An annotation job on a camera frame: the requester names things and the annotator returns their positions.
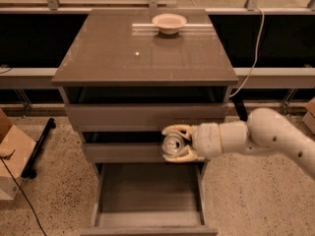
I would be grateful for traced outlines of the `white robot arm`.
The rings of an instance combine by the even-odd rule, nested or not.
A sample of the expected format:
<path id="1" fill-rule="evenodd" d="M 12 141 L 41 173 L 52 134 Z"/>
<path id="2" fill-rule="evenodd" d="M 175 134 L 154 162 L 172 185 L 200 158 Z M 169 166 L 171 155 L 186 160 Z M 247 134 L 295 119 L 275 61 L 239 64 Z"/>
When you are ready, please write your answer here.
<path id="1" fill-rule="evenodd" d="M 280 152 L 315 178 L 315 142 L 270 108 L 253 110 L 246 121 L 171 125 L 162 130 L 168 162 L 209 161 L 225 153 Z"/>

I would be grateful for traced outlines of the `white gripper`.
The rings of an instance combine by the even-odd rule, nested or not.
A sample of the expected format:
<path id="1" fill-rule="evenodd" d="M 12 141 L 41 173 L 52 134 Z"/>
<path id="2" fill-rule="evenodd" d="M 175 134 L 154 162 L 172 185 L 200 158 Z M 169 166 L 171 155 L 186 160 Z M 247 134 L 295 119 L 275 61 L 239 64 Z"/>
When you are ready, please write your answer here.
<path id="1" fill-rule="evenodd" d="M 214 158 L 222 155 L 221 131 L 217 123 L 204 123 L 195 127 L 179 124 L 165 127 L 161 133 L 164 136 L 177 134 L 183 139 L 190 141 L 192 146 L 185 146 L 176 155 L 165 153 L 164 159 L 168 162 L 191 162 L 199 157 Z"/>

